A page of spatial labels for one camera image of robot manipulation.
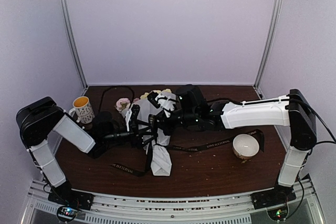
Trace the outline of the white wrapping paper sheet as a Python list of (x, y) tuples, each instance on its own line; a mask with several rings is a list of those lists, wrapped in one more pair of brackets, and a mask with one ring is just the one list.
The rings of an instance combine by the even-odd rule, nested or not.
[[(148, 101), (148, 95), (148, 93), (145, 93), (139, 99), (135, 100), (135, 104), (140, 106), (138, 119), (143, 119), (145, 122), (149, 121), (150, 115), (157, 115), (163, 111), (162, 108), (157, 109)], [(158, 137), (158, 142), (152, 140), (151, 143), (147, 144), (143, 148), (146, 152), (147, 158), (149, 158), (149, 164), (146, 165), (145, 171), (141, 172), (118, 164), (115, 164), (114, 166), (135, 176), (143, 176), (149, 170), (152, 171), (154, 176), (170, 176), (172, 162), (170, 155), (165, 148), (166, 145), (169, 145), (170, 137), (165, 136), (162, 130), (159, 130)]]

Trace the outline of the pink flower stem two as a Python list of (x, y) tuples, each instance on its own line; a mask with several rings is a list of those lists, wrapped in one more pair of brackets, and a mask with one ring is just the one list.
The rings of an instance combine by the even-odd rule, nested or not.
[(134, 102), (137, 101), (139, 101), (139, 98), (135, 98), (133, 102), (131, 102), (128, 98), (120, 98), (116, 102), (115, 108), (123, 117), (125, 117), (128, 109), (132, 106)]

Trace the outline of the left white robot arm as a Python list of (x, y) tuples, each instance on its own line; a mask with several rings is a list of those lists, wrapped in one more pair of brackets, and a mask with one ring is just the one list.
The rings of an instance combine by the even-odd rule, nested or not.
[(114, 120), (108, 111), (99, 112), (91, 119), (91, 129), (80, 126), (81, 119), (74, 120), (74, 109), (65, 111), (51, 97), (44, 97), (16, 114), (20, 138), (32, 156), (35, 165), (47, 180), (54, 194), (64, 205), (71, 205), (76, 197), (71, 183), (47, 146), (47, 137), (55, 132), (83, 153), (98, 158), (113, 144), (130, 142), (135, 147), (147, 146), (157, 140), (158, 131), (150, 123), (138, 119), (141, 107), (133, 105), (126, 113), (127, 128), (115, 130)]

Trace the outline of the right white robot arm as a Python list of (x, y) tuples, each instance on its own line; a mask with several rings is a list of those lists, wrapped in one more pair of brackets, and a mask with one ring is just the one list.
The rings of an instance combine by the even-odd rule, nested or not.
[(272, 203), (289, 196), (289, 187), (303, 165), (309, 150), (317, 143), (316, 116), (303, 94), (273, 99), (237, 102), (229, 98), (206, 101), (198, 86), (188, 84), (170, 94), (151, 92), (147, 99), (157, 109), (153, 124), (170, 135), (178, 126), (197, 126), (200, 130), (220, 131), (246, 126), (280, 125), (290, 127), (291, 141), (278, 175), (277, 186), (269, 192)]

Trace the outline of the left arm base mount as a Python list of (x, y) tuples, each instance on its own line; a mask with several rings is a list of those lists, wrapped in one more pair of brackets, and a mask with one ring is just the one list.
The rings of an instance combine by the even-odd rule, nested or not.
[(82, 210), (90, 210), (94, 196), (91, 193), (76, 191), (72, 189), (71, 183), (66, 179), (60, 186), (53, 186), (49, 181), (50, 187), (48, 200), (60, 206), (56, 210), (56, 217), (63, 223), (73, 221)]

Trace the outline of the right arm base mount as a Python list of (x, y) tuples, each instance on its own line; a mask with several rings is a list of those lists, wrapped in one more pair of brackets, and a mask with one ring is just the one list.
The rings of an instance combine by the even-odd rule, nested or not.
[(289, 215), (288, 202), (295, 200), (296, 194), (291, 187), (275, 185), (273, 189), (251, 194), (254, 209), (266, 209), (268, 217), (273, 221), (285, 221)]

